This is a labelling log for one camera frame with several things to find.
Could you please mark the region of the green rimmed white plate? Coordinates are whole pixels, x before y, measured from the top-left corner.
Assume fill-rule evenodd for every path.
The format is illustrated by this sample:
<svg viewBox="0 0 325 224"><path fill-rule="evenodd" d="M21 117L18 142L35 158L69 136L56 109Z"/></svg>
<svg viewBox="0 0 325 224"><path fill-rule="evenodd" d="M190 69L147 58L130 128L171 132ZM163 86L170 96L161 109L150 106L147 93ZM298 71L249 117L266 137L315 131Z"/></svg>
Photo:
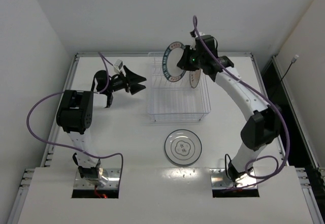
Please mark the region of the green rimmed white plate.
<svg viewBox="0 0 325 224"><path fill-rule="evenodd" d="M181 80L186 70L177 66L185 50L185 45L181 42L172 42L165 50L162 57L162 72L164 77L170 82Z"/></svg>

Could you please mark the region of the orange sunburst ceramic plate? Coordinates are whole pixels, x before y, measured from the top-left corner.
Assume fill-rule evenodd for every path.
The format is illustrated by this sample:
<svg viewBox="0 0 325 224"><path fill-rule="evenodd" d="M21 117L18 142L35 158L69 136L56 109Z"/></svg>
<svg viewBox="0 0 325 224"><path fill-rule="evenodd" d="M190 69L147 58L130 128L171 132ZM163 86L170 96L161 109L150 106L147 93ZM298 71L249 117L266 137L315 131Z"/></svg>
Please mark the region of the orange sunburst ceramic plate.
<svg viewBox="0 0 325 224"><path fill-rule="evenodd" d="M196 88L198 86L200 77L201 77L201 70L189 72L189 81L190 81L191 88Z"/></svg>

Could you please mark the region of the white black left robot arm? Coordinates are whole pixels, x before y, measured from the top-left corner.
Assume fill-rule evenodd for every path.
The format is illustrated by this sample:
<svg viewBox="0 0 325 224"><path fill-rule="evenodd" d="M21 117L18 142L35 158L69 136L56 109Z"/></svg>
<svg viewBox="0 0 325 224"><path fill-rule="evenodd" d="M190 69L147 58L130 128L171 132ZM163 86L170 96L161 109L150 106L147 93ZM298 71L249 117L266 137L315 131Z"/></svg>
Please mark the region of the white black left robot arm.
<svg viewBox="0 0 325 224"><path fill-rule="evenodd" d="M101 158L96 155L91 140L90 126L94 106L110 108L113 92L125 90L132 95L146 88L142 83L147 79L125 65L113 76L108 70L97 71L92 80L91 90L65 90L56 114L56 123L69 136L76 151L73 161L82 179L96 185L105 186L109 173L102 167Z"/></svg>

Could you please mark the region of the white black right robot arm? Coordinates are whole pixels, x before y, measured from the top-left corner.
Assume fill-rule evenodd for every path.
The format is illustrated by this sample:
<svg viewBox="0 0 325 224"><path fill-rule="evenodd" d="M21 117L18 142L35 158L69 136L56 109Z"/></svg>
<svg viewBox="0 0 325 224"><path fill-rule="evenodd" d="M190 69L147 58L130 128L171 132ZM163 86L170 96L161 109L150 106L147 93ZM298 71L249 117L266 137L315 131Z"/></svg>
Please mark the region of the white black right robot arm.
<svg viewBox="0 0 325 224"><path fill-rule="evenodd" d="M235 181L252 168L260 153L279 135L281 122L271 105L247 88L234 63L227 56L218 56L214 37L191 36L193 43L185 46L177 67L208 75L231 97L246 120L240 132L242 144L226 171Z"/></svg>

